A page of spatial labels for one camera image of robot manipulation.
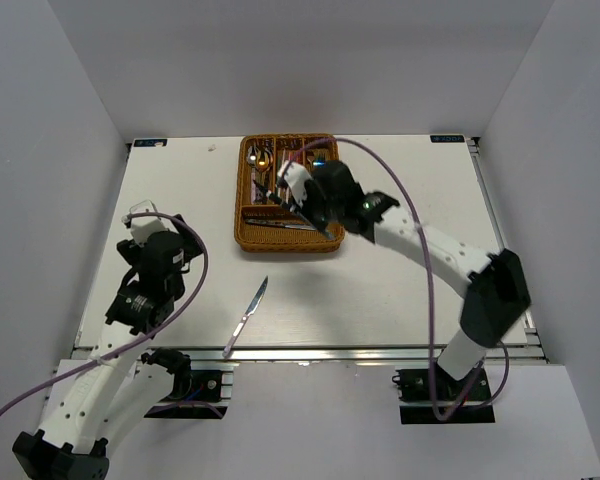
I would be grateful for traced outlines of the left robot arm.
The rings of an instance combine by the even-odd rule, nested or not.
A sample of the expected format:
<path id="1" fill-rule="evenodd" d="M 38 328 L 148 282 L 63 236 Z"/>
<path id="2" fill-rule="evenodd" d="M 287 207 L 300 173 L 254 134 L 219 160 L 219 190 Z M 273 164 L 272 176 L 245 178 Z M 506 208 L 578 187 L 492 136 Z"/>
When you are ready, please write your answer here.
<path id="1" fill-rule="evenodd" d="M 75 377 L 35 433 L 15 440 L 12 451 L 31 479 L 105 478 L 113 453 L 154 404 L 190 390 L 187 355 L 147 348 L 184 295 L 185 266 L 203 246 L 188 233 L 159 231 L 117 249 L 138 278 L 123 282 L 106 313 L 94 367 Z"/>

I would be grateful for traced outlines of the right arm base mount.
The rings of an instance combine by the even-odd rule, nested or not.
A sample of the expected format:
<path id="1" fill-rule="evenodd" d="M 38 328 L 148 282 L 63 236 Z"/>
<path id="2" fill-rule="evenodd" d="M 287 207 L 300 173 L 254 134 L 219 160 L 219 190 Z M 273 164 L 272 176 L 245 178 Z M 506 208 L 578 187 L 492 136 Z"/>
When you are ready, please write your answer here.
<path id="1" fill-rule="evenodd" d="M 402 425 L 436 425 L 429 392 L 428 369 L 400 369 L 391 378 L 397 389 L 400 420 Z M 436 373 L 436 396 L 440 413 L 461 397 L 462 403 L 446 424 L 494 424 L 494 409 L 487 401 L 492 392 L 484 368 L 479 370 L 472 389 L 461 395 L 465 381 L 456 381 L 444 372 Z"/>

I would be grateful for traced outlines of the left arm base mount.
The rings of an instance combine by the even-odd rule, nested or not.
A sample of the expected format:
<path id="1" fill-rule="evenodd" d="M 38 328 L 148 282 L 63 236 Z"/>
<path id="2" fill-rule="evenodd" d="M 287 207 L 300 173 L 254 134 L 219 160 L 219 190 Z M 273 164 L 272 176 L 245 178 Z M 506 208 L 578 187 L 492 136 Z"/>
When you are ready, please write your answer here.
<path id="1" fill-rule="evenodd" d="M 233 371 L 193 365 L 177 350 L 160 348 L 143 353 L 142 366 L 159 365 L 172 379 L 172 388 L 152 407 L 148 419 L 222 419 L 232 396 Z"/>

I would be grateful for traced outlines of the pink handled silver spoon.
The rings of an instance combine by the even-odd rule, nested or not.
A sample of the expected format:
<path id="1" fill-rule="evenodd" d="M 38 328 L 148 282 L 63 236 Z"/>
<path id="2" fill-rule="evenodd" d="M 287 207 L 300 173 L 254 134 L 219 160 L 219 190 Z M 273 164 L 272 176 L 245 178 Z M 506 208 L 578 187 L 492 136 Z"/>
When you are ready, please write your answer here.
<path id="1" fill-rule="evenodd" d="M 259 171 L 257 170 L 257 161 L 259 159 L 259 156 L 260 156 L 260 150 L 256 145 L 251 145 L 247 149 L 246 161 L 250 167 L 249 186 L 250 186 L 250 203 L 252 205 L 256 205 L 259 200 L 259 192 L 258 192 L 258 189 L 256 188 L 256 185 L 254 184 L 254 181 L 257 180 L 258 173 L 259 173 Z"/>

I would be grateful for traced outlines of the gold rainbow spoon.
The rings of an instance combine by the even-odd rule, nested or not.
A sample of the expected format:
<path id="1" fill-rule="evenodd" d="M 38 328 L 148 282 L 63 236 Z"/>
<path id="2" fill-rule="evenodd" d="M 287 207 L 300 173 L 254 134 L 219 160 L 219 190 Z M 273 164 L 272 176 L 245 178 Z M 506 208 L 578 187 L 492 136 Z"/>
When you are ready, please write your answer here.
<path id="1" fill-rule="evenodd" d="M 260 184 L 266 188 L 269 187 L 269 181 L 270 181 L 269 177 L 270 177 L 272 166 L 273 166 L 272 150 L 270 150 L 268 148 L 259 149 L 258 156 L 256 159 L 256 170 L 258 173 L 256 175 L 256 180 L 255 180 L 258 184 Z M 256 205 L 266 203 L 264 194 L 257 188 L 257 186 L 256 186 L 256 191 L 255 191 L 254 202 Z"/>

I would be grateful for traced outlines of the long orange chopstick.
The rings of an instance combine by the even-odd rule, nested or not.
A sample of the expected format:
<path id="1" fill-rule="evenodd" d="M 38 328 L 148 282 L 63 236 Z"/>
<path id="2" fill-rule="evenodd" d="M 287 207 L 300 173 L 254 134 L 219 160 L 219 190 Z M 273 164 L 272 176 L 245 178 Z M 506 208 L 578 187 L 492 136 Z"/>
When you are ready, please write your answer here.
<path id="1" fill-rule="evenodd" d="M 300 149 L 292 151 L 289 160 L 292 163 L 298 163 L 298 164 L 302 165 L 303 164 L 302 151 Z"/>

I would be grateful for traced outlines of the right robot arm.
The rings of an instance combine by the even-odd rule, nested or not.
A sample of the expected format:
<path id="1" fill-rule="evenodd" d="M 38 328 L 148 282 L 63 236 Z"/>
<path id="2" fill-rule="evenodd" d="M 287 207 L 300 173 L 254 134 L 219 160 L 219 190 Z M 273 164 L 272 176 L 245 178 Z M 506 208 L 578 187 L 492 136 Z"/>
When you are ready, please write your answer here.
<path id="1" fill-rule="evenodd" d="M 452 399 L 467 375 L 495 348 L 531 304 L 521 260 L 503 249 L 489 253 L 424 225 L 415 213 L 380 191 L 364 192 L 341 161 L 313 171 L 297 163 L 279 173 L 290 189 L 293 211 L 316 229 L 330 223 L 421 265 L 463 300 L 459 329 L 437 357 L 433 390 Z"/>

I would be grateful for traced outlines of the green handled knife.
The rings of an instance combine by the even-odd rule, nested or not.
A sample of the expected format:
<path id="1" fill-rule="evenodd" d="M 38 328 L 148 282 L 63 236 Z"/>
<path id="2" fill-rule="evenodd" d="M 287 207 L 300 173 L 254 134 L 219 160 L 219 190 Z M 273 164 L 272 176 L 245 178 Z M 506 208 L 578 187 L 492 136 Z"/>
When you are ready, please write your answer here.
<path id="1" fill-rule="evenodd" d="M 334 240 L 335 239 L 335 236 L 331 232 L 329 232 L 326 227 L 320 227 L 317 224 L 315 224 L 314 222 L 312 222 L 311 220 L 309 220 L 308 218 L 306 218 L 302 214 L 300 207 L 294 201 L 292 201 L 291 203 L 285 202 L 281 197 L 279 197 L 278 195 L 276 195 L 273 191 L 271 191 L 270 189 L 268 189 L 266 186 L 258 183 L 256 180 L 253 180 L 252 183 L 255 186 L 255 188 L 267 200 L 271 201 L 272 203 L 280 206 L 282 209 L 284 209 L 284 210 L 290 212 L 291 214 L 295 215 L 296 217 L 298 217 L 299 219 L 301 219 L 302 221 L 304 221 L 307 225 L 309 225 L 313 230 L 321 233 L 328 240 Z"/>

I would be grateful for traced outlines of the dark handled knife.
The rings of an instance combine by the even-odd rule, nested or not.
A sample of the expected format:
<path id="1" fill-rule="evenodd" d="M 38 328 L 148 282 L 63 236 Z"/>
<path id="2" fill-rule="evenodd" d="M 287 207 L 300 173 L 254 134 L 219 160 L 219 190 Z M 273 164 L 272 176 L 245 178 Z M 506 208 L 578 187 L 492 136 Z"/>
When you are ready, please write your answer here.
<path id="1" fill-rule="evenodd" d="M 256 218 L 246 218 L 244 223 L 247 225 L 266 227 L 266 228 L 277 228 L 277 229 L 289 229 L 289 230 L 300 230 L 300 231 L 316 231 L 316 228 L 300 223 L 287 223 L 282 221 L 263 220 Z"/>

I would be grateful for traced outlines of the pink handled knife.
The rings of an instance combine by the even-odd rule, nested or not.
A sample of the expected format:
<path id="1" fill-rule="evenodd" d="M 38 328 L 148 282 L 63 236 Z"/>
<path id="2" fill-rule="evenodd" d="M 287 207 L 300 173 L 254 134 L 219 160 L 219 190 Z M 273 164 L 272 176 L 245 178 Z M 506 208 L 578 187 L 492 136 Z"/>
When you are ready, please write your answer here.
<path id="1" fill-rule="evenodd" d="M 248 320 L 254 315 L 254 313 L 256 312 L 256 310 L 258 309 L 261 300 L 263 298 L 263 296 L 266 293 L 267 287 L 268 287 L 268 282 L 269 282 L 269 277 L 266 276 L 262 283 L 260 284 L 259 288 L 257 289 L 255 295 L 253 296 L 253 298 L 251 299 L 248 307 L 246 308 L 246 311 L 243 313 L 243 315 L 241 316 L 238 324 L 236 325 L 234 331 L 232 332 L 231 336 L 229 337 L 228 342 L 226 343 L 225 347 L 223 348 L 222 351 L 222 357 L 224 359 L 228 359 L 231 355 L 231 352 L 234 349 L 234 346 L 242 332 L 242 330 L 244 329 L 245 325 L 247 324 Z"/>

